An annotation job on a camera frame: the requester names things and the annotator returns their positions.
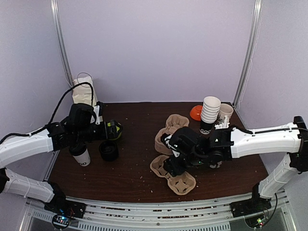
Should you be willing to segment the single white paper cup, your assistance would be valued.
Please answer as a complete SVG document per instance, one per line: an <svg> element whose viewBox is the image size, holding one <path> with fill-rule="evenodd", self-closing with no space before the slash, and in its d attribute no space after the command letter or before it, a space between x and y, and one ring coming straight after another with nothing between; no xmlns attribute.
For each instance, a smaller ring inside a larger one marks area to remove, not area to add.
<svg viewBox="0 0 308 231"><path fill-rule="evenodd" d="M90 164L90 155L87 149L83 152L72 154L72 156L82 167Z"/></svg>

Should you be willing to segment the white paper takeout bag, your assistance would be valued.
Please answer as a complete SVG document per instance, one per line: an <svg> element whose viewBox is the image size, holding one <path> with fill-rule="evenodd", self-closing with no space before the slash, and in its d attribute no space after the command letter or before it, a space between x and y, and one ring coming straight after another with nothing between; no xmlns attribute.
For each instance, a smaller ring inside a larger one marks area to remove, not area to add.
<svg viewBox="0 0 308 231"><path fill-rule="evenodd" d="M93 78L89 73L80 72L76 78L72 80L72 86L87 82L91 84L92 89L89 85L83 84L72 90L73 103L85 103L91 106L95 106L98 99L94 89Z"/></svg>

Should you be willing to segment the stack of white paper cups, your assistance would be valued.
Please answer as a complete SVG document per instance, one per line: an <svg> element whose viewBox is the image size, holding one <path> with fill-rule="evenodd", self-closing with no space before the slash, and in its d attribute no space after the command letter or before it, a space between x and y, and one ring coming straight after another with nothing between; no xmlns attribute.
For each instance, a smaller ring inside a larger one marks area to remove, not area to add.
<svg viewBox="0 0 308 231"><path fill-rule="evenodd" d="M201 112L200 132L209 134L214 123L218 118L221 101L217 97L207 96L203 100L203 108Z"/></svg>

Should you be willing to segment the single cardboard cup carrier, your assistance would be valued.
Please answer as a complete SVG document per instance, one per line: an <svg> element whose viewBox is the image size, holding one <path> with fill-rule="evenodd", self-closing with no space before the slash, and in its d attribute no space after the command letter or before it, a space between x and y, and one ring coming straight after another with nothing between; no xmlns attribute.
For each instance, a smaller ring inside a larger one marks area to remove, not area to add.
<svg viewBox="0 0 308 231"><path fill-rule="evenodd" d="M156 157L150 163L151 171L160 178L165 178L169 188L177 195L186 195L196 187L196 179L184 172L179 176L171 176L166 170L164 170L164 161L168 159L167 155L160 155Z"/></svg>

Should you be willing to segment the black plastic cup lid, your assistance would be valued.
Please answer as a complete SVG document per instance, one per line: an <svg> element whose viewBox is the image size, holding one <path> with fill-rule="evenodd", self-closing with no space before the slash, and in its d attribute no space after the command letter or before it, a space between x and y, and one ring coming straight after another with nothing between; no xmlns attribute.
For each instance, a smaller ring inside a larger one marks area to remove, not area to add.
<svg viewBox="0 0 308 231"><path fill-rule="evenodd" d="M87 150L87 146L84 143L80 143L78 145L69 147L69 153L72 156L82 155L86 152L86 150Z"/></svg>

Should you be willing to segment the stack of black cup lids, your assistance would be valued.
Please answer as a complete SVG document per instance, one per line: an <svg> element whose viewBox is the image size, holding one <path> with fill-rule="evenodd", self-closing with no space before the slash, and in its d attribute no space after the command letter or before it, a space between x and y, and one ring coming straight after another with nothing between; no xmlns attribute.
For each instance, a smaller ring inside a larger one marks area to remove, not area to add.
<svg viewBox="0 0 308 231"><path fill-rule="evenodd" d="M119 157L118 147L114 141L103 141L99 146L99 152L104 161L112 162Z"/></svg>

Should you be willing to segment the stack of cardboard cup carriers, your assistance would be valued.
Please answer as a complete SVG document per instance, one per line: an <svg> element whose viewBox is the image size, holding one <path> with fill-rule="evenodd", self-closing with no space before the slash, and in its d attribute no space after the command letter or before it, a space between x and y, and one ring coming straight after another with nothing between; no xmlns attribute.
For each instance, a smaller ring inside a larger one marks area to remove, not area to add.
<svg viewBox="0 0 308 231"><path fill-rule="evenodd" d="M154 148L157 152L164 155L173 155L173 152L168 149L163 142L161 141L161 137L163 134L172 135L176 130L182 127L187 127L189 125L189 119L187 117L172 114L167 120L165 127L160 129L154 139Z"/></svg>

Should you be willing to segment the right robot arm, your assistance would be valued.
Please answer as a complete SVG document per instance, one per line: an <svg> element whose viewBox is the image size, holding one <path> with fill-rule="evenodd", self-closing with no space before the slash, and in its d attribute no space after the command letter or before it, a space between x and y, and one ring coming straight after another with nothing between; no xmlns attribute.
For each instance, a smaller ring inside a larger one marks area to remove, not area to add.
<svg viewBox="0 0 308 231"><path fill-rule="evenodd" d="M173 152L164 162L164 169L173 177L199 165L217 168L223 161L243 156L285 153L274 172L254 186L252 198L246 205L253 213L296 173L308 170L308 128L301 116L295 116L293 122L278 127L216 129L208 138L189 127L182 127L173 134L164 133L160 139Z"/></svg>

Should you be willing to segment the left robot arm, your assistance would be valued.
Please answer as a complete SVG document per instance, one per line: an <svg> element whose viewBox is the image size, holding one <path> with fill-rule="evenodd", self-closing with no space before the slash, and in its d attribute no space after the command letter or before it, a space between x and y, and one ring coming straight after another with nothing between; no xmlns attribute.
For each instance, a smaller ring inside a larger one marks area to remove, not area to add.
<svg viewBox="0 0 308 231"><path fill-rule="evenodd" d="M82 167L90 164L86 144L91 141L116 140L123 127L115 120L102 121L101 105L75 103L61 122L49 122L27 134L12 133L0 141L0 191L50 203L59 214L69 210L65 194L56 184L21 176L7 168L13 162L40 153L68 148Z"/></svg>

